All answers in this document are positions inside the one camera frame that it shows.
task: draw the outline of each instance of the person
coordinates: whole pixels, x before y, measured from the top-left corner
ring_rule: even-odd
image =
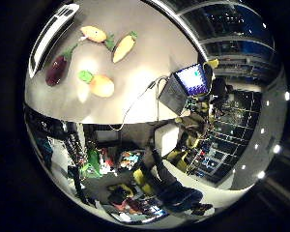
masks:
[[[211,209],[211,204],[201,204],[203,198],[201,191],[194,188],[183,187],[182,184],[163,165],[162,159],[156,149],[146,149],[151,152],[156,163],[159,179],[156,178],[147,166],[142,162],[140,169],[147,182],[154,190],[157,199],[169,211],[181,213],[192,210],[193,215],[204,215],[205,211]]]
[[[233,91],[232,85],[227,85],[224,78],[218,77],[213,80],[212,89],[210,94],[214,96],[214,99],[210,101],[210,104],[214,105],[214,109],[220,111],[223,115],[222,106],[228,100],[229,94]]]

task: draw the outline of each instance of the desk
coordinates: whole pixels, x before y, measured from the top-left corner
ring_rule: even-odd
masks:
[[[33,79],[27,74],[25,101],[46,116],[85,124],[121,124],[125,112],[151,81],[197,63],[197,51],[184,34],[167,17],[144,2],[86,0],[76,4],[80,9],[74,24],[53,47],[42,70]],[[56,56],[75,44],[82,36],[80,27],[87,25],[114,33],[116,41],[133,30],[138,33],[136,45],[124,60],[113,64],[104,45],[85,41],[75,49],[61,83],[47,86],[44,81],[47,67]],[[82,70],[112,78],[114,95],[102,99],[91,94],[88,85],[77,77]],[[159,104],[161,120],[175,117],[175,113]],[[134,105],[126,123],[156,120],[156,88],[153,88]]]

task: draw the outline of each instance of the black cable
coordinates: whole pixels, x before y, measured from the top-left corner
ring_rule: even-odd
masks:
[[[158,84],[156,86],[156,104],[157,104],[157,122],[159,121],[159,100],[158,100],[158,93],[159,93],[159,85],[162,80],[167,81],[168,77],[161,77],[159,78]]]
[[[129,111],[132,109],[132,107],[134,106],[134,104],[149,90],[149,89],[153,89],[154,88],[154,86],[156,85],[156,82],[157,82],[157,80],[159,80],[159,79],[162,79],[162,78],[166,78],[166,77],[158,77],[157,79],[155,79],[154,81],[152,81],[147,87],[146,87],[146,89],[145,89],[145,91],[142,93],[142,94],[140,94],[137,98],[136,98],[136,100],[130,105],[130,107],[128,108],[128,110],[126,111],[126,113],[125,113],[125,115],[124,115],[124,118],[123,118],[123,122],[122,122],[122,125],[120,126],[120,128],[119,129],[115,129],[115,128],[113,128],[111,125],[109,125],[109,127],[112,129],[112,130],[114,130],[114,131],[120,131],[123,127],[124,127],[124,125],[125,125],[125,120],[126,120],[126,117],[127,117],[127,115],[128,115],[128,113],[129,113]]]

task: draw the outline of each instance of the window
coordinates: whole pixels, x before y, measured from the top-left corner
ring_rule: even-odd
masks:
[[[183,19],[192,26],[200,40],[241,36],[258,39],[273,47],[273,39],[263,26],[262,18],[245,7],[215,4],[188,12]]]
[[[233,55],[244,54],[260,57],[271,62],[273,51],[268,47],[254,42],[247,41],[223,41],[217,43],[207,43],[204,45],[209,55]]]
[[[206,2],[208,0],[161,0],[161,2],[168,5],[174,12],[181,11],[185,8],[197,5],[198,3]]]

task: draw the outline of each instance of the computer monitor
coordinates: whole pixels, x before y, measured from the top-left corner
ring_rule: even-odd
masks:
[[[209,92],[207,78],[200,64],[192,65],[174,72],[189,96],[206,94]]]

